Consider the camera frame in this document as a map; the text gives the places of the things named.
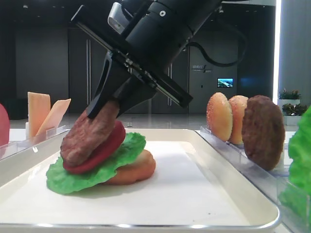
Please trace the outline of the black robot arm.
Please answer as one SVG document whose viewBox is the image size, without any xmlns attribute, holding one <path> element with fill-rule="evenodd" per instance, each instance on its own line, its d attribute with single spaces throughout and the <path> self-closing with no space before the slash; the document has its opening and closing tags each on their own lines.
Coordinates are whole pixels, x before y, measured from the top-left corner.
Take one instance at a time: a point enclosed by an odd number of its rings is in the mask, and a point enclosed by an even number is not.
<svg viewBox="0 0 311 233">
<path fill-rule="evenodd" d="M 191 41 L 218 0 L 127 1 L 135 13 L 121 33 L 113 30 L 96 10 L 82 5 L 71 21 L 107 49 L 95 96 L 87 107 L 94 119 L 109 100 L 119 103 L 123 114 L 134 106 L 163 93 L 180 107 L 191 95 L 166 70 Z"/>
</svg>

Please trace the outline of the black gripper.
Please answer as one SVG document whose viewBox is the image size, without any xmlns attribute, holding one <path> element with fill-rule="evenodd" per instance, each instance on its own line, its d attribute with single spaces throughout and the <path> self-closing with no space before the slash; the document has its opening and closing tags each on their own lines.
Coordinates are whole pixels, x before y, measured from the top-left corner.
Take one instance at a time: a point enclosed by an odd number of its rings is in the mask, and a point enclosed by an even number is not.
<svg viewBox="0 0 311 233">
<path fill-rule="evenodd" d="M 99 84 L 87 117 L 94 119 L 110 100 L 119 103 L 117 117 L 163 93 L 181 107 L 191 95 L 166 74 L 176 56 L 191 37 L 177 13 L 161 1 L 135 4 L 132 20 L 121 34 L 107 18 L 86 5 L 79 7 L 71 21 L 103 46 L 107 53 Z"/>
</svg>

